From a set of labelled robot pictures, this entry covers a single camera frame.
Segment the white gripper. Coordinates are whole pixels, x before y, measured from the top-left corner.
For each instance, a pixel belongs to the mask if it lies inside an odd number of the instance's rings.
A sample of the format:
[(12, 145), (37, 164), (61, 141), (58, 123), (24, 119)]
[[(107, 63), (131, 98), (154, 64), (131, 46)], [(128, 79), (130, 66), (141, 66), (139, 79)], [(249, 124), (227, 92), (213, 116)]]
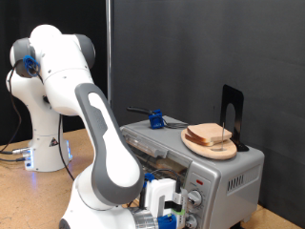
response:
[(188, 191), (178, 188), (171, 178), (147, 182), (146, 208), (157, 219), (159, 229), (183, 229), (186, 221)]

